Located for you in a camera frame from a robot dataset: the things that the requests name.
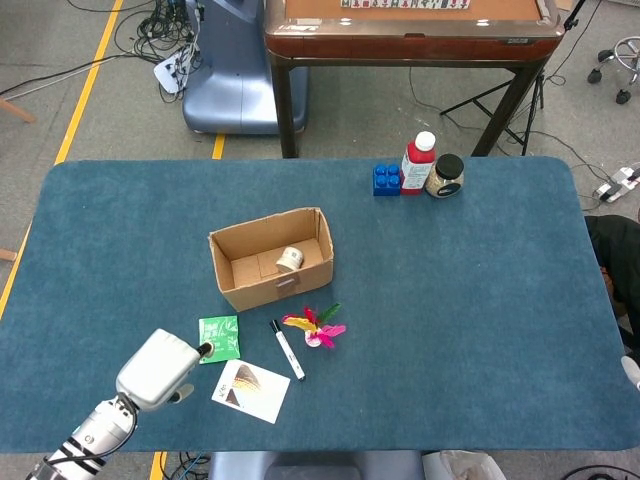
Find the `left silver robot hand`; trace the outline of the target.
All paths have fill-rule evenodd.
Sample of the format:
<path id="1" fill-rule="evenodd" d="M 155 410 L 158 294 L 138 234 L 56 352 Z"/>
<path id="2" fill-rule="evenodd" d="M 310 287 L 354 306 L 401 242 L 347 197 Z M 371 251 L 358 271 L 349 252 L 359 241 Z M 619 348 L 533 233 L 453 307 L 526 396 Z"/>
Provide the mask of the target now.
<path id="1" fill-rule="evenodd" d="M 116 377 L 116 391 L 139 411 L 180 403 L 195 390 L 186 378 L 202 358 L 209 358 L 214 352 L 210 341 L 194 348 L 158 328 L 122 367 Z"/>

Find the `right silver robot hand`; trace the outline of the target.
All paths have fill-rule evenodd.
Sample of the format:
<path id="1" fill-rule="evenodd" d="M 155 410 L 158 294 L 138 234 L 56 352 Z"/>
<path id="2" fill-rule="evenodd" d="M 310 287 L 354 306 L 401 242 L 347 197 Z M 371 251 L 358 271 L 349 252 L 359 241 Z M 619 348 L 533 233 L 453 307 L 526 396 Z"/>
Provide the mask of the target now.
<path id="1" fill-rule="evenodd" d="M 629 381 L 640 391 L 640 363 L 630 355 L 624 355 L 621 365 Z"/>

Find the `green tea bag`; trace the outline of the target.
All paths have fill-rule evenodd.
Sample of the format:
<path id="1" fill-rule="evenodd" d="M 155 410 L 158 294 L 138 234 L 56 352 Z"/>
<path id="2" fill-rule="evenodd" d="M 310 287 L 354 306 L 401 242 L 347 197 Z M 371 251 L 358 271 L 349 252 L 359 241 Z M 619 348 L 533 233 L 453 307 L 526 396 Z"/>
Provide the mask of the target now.
<path id="1" fill-rule="evenodd" d="M 200 364 L 235 360 L 241 357 L 239 328 L 236 316 L 219 316 L 199 320 L 199 342 L 211 343 L 213 354 L 202 358 Z"/>

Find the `white printed card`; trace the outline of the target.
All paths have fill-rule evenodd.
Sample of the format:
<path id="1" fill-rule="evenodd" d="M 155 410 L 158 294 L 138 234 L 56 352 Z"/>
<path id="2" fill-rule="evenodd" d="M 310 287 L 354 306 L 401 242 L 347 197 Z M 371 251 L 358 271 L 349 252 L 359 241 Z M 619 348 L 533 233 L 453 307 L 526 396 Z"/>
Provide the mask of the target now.
<path id="1" fill-rule="evenodd" d="M 235 359 L 226 362 L 211 400 L 275 424 L 290 379 Z"/>

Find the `black white marker pen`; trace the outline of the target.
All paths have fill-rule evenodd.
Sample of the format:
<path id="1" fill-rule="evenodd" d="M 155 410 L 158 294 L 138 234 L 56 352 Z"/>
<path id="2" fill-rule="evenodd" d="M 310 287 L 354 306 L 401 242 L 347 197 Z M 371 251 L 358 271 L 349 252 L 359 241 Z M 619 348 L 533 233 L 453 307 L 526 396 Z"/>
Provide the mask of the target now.
<path id="1" fill-rule="evenodd" d="M 289 363 L 291 366 L 296 378 L 299 381 L 304 381 L 306 379 L 306 374 L 299 363 L 295 353 L 293 352 L 289 342 L 287 341 L 284 333 L 282 332 L 280 325 L 277 320 L 270 321 L 270 327 L 273 330 L 275 337 Z"/>

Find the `white plastic jar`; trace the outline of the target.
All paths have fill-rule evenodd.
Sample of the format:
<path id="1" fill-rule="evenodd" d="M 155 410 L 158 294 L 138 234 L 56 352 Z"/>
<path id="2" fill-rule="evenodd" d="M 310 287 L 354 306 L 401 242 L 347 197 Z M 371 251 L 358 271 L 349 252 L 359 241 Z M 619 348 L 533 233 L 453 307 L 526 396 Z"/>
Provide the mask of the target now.
<path id="1" fill-rule="evenodd" d="M 303 263 L 303 251 L 293 246 L 287 246 L 276 261 L 276 267 L 280 273 L 289 273 L 299 270 Z"/>

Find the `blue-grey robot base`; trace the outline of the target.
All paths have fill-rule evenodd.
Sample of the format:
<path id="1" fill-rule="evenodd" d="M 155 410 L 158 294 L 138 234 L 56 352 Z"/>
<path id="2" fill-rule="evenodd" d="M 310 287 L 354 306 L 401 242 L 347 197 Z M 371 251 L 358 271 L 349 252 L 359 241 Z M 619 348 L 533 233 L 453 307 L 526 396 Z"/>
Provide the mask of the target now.
<path id="1" fill-rule="evenodd" d="M 182 101 L 186 125 L 201 133 L 279 133 L 264 41 L 265 0 L 185 0 L 199 48 Z"/>

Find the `feather shuttlecock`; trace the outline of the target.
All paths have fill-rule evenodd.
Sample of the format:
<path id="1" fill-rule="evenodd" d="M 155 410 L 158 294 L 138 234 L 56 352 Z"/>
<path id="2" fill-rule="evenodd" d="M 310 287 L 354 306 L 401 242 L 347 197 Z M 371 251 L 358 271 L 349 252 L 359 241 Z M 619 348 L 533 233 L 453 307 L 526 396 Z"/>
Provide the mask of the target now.
<path id="1" fill-rule="evenodd" d="M 305 342 L 311 348 L 325 347 L 333 349 L 334 339 L 347 331 L 344 324 L 331 324 L 342 305 L 335 303 L 322 311 L 304 307 L 301 314 L 287 314 L 282 318 L 284 325 L 295 327 L 304 332 Z"/>

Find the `person in dark clothes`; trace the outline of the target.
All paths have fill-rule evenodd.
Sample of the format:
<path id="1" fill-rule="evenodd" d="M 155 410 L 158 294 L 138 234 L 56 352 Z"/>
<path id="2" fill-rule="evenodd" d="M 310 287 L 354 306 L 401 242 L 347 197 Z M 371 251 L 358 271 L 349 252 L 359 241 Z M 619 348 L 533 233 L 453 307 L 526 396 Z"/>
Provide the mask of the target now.
<path id="1" fill-rule="evenodd" d="M 605 281 L 614 316 L 626 316 L 623 344 L 640 350 L 640 223 L 620 215 L 586 216 L 591 244 Z"/>

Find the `grey robot torso base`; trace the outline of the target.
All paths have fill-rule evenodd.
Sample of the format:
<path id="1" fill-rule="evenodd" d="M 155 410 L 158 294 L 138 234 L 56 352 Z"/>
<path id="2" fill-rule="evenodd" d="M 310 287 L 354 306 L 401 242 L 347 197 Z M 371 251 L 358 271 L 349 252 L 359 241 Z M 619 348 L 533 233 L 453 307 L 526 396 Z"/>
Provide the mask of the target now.
<path id="1" fill-rule="evenodd" d="M 216 452 L 208 480 L 425 480 L 421 453 Z"/>

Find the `blue table mat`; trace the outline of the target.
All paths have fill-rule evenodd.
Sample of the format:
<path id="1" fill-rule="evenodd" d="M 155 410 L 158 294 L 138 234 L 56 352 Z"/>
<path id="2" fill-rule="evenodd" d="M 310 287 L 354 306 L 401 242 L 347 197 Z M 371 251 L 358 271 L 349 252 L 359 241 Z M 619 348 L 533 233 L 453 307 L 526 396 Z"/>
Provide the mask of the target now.
<path id="1" fill-rule="evenodd" d="M 239 316 L 242 358 L 290 367 L 271 320 L 340 305 L 332 349 L 287 337 L 305 371 L 269 423 L 194 393 L 140 416 L 153 450 L 640 446 L 640 391 L 573 178 L 560 160 L 475 158 L 446 199 L 375 197 L 372 160 L 77 161 L 46 176 L 0 319 L 0 453 L 56 449 L 114 393 L 156 329 L 189 341 L 230 305 L 210 232 L 325 214 L 332 282 Z"/>

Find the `glass jar black lid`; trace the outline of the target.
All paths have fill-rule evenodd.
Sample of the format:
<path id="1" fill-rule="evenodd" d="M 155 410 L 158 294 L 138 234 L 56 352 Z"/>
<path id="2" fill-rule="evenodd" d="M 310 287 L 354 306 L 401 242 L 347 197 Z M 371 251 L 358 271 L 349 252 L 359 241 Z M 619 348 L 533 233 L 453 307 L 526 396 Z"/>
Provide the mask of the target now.
<path id="1" fill-rule="evenodd" d="M 424 190 L 435 198 L 456 194 L 464 183 L 463 160 L 451 153 L 437 158 L 427 176 Z"/>

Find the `blue building block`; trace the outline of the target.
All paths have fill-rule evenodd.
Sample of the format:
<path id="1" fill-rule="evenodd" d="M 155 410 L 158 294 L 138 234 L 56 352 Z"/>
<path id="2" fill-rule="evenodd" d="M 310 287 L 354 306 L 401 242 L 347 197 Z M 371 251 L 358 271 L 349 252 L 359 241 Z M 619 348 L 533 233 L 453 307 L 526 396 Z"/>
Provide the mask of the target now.
<path id="1" fill-rule="evenodd" d="M 372 171 L 374 196 L 398 196 L 401 189 L 400 168 L 397 164 L 378 164 Z"/>

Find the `chrome rolling stool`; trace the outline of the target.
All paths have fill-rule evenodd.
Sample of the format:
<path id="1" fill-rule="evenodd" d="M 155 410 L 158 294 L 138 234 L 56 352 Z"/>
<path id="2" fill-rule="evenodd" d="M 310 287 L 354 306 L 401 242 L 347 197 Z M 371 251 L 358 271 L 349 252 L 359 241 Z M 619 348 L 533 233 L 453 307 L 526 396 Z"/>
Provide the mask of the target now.
<path id="1" fill-rule="evenodd" d="M 628 86 L 640 81 L 640 36 L 630 36 L 618 40 L 612 48 L 601 50 L 597 54 L 598 65 L 587 76 L 589 84 L 602 80 L 602 68 L 611 62 L 622 66 L 629 74 Z"/>

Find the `brown mahjong table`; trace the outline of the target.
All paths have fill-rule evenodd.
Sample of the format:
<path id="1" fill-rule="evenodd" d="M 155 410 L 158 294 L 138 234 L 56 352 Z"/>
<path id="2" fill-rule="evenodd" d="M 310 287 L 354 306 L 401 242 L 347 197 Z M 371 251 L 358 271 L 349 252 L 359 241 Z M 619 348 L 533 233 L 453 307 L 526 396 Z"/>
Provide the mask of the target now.
<path id="1" fill-rule="evenodd" d="M 504 68 L 514 75 L 473 151 L 486 156 L 560 44 L 555 0 L 470 0 L 466 9 L 346 8 L 265 0 L 264 39 L 285 158 L 298 155 L 290 71 L 307 66 Z"/>

